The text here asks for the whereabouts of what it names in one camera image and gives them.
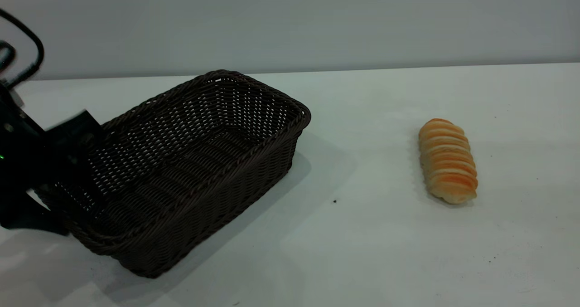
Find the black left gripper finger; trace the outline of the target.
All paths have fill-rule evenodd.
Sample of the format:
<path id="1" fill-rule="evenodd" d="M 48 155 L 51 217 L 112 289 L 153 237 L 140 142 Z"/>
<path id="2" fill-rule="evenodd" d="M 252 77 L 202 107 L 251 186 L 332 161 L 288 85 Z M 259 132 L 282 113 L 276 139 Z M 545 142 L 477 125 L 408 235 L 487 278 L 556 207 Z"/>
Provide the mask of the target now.
<path id="1" fill-rule="evenodd" d="M 103 137 L 103 128 L 89 111 L 83 110 L 50 128 L 46 135 L 56 156 L 77 165 L 85 155 L 87 147 L 93 146 Z"/>
<path id="2" fill-rule="evenodd" d="M 41 230 L 59 235 L 70 233 L 50 210 L 27 193 L 1 195 L 0 225 L 8 230 Z"/>

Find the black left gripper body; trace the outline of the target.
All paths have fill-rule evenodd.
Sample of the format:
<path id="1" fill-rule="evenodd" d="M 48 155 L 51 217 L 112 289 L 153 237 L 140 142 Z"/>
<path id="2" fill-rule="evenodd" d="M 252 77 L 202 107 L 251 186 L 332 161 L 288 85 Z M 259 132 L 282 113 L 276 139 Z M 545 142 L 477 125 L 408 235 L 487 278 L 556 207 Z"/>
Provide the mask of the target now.
<path id="1" fill-rule="evenodd" d="M 22 109 L 14 90 L 1 85 L 1 202 L 21 198 L 51 182 L 46 164 L 45 132 Z"/>

